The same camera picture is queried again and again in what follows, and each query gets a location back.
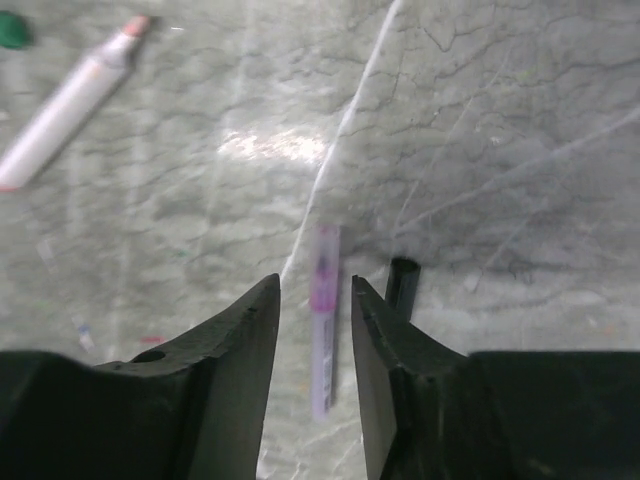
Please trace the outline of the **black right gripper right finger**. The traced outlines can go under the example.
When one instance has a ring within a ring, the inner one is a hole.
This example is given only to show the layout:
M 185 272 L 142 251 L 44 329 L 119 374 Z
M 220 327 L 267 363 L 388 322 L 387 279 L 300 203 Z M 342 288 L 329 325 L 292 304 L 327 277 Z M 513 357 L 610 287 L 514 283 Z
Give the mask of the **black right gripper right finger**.
M 352 339 L 371 479 L 635 479 L 632 351 L 461 355 L 352 280 Z

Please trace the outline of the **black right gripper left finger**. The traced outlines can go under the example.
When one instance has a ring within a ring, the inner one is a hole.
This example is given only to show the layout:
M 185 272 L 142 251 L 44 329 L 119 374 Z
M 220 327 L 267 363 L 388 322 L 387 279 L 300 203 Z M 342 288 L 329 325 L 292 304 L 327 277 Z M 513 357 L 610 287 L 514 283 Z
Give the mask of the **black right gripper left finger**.
M 3 352 L 2 477 L 254 478 L 279 317 L 271 274 L 127 362 Z

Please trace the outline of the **white pen pink end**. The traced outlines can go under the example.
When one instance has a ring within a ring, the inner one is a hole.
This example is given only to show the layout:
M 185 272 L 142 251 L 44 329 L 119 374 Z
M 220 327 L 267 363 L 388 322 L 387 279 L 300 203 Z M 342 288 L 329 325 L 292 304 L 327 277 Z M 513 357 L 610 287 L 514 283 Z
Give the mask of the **white pen pink end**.
M 112 96 L 133 71 L 151 25 L 149 16 L 134 17 L 78 62 L 2 155 L 3 192 L 28 184 Z

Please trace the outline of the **white pen purple tip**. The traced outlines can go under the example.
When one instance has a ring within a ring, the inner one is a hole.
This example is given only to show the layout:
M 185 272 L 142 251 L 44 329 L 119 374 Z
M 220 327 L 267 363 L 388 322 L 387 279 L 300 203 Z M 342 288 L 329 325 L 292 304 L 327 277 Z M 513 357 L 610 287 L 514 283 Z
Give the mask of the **white pen purple tip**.
M 326 418 L 333 398 L 334 326 L 339 297 L 340 227 L 320 225 L 315 230 L 311 263 L 312 324 L 311 413 Z

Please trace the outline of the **white pen green end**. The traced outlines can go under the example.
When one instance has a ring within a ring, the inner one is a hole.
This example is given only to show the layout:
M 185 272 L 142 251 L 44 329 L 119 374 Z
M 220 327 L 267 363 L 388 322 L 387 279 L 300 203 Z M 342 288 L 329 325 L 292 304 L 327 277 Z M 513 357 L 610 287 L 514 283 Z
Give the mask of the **white pen green end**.
M 10 50 L 28 48 L 34 37 L 27 21 L 11 11 L 0 12 L 0 46 Z

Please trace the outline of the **white pen black tip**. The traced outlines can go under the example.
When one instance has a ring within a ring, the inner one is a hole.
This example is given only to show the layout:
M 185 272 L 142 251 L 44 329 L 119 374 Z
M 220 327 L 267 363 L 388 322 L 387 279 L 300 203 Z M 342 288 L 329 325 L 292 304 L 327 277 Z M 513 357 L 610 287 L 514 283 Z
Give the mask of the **white pen black tip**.
M 417 296 L 421 266 L 405 257 L 390 262 L 385 301 L 406 322 L 410 322 Z

